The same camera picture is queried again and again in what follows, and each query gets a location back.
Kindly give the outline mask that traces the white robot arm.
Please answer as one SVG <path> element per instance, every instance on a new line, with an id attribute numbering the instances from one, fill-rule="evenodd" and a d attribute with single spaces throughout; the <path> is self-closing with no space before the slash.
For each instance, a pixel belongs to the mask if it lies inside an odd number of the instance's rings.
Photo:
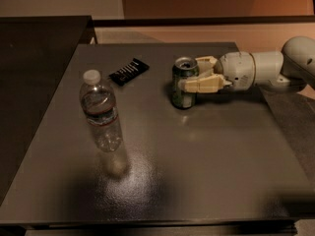
<path id="1" fill-rule="evenodd" d="M 219 60 L 197 59 L 198 76 L 180 79 L 184 92 L 216 93 L 227 89 L 245 91 L 254 86 L 286 90 L 315 84 L 315 40 L 306 36 L 289 39 L 281 51 L 229 52 Z"/>

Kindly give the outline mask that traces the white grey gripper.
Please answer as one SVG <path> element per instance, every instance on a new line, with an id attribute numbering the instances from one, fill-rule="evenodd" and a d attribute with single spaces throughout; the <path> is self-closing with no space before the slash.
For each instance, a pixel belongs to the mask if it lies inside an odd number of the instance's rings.
<path id="1" fill-rule="evenodd" d="M 178 87 L 184 92 L 215 93 L 223 88 L 245 91 L 254 82 L 254 59 L 247 52 L 226 53 L 219 60 L 214 56 L 198 57 L 196 61 L 200 77 L 180 80 Z"/>

